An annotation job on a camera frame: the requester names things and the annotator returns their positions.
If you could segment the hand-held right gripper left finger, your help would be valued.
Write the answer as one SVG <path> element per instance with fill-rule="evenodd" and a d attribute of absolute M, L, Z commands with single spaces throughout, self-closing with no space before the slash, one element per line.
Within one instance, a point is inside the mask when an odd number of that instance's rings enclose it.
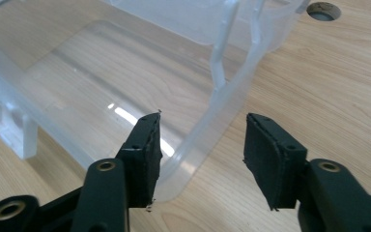
<path fill-rule="evenodd" d="M 159 123 L 159 112 L 141 117 L 116 156 L 124 163 L 130 208 L 146 208 L 154 200 L 162 159 Z"/>

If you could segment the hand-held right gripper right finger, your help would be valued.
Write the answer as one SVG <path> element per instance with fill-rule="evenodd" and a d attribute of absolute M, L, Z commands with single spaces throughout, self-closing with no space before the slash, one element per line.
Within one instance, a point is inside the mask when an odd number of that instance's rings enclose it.
<path fill-rule="evenodd" d="M 272 210 L 294 209 L 307 149 L 273 119 L 246 115 L 243 162 Z"/>

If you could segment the clear plastic storage box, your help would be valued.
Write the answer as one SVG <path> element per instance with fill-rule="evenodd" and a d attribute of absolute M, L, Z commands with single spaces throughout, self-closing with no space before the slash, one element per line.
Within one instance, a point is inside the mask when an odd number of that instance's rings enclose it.
<path fill-rule="evenodd" d="M 88 166 L 159 113 L 155 199 L 171 200 L 308 1 L 0 0 L 0 138 L 28 159 L 44 131 Z"/>

